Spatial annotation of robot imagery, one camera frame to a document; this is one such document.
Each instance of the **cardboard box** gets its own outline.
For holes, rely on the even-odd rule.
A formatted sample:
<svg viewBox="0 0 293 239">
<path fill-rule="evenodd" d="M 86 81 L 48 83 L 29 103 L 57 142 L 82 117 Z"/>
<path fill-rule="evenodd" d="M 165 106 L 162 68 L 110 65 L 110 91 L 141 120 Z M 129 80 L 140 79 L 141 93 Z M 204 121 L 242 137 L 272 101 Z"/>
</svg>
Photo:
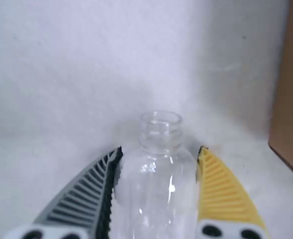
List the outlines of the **cardboard box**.
<svg viewBox="0 0 293 239">
<path fill-rule="evenodd" d="M 293 0 L 290 3 L 269 146 L 293 169 Z"/>
</svg>

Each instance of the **bottle mouth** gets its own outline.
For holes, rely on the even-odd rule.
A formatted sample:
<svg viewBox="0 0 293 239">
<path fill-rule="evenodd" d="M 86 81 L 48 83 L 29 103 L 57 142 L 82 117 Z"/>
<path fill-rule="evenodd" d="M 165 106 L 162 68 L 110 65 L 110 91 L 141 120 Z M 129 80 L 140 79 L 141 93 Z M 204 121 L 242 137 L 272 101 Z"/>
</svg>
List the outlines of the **bottle mouth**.
<svg viewBox="0 0 293 239">
<path fill-rule="evenodd" d="M 145 124 L 163 124 L 176 126 L 182 123 L 182 117 L 170 111 L 151 111 L 141 115 L 141 121 Z"/>
<path fill-rule="evenodd" d="M 146 112 L 141 116 L 140 145 L 154 153 L 169 153 L 181 146 L 182 117 L 170 111 Z"/>
</svg>

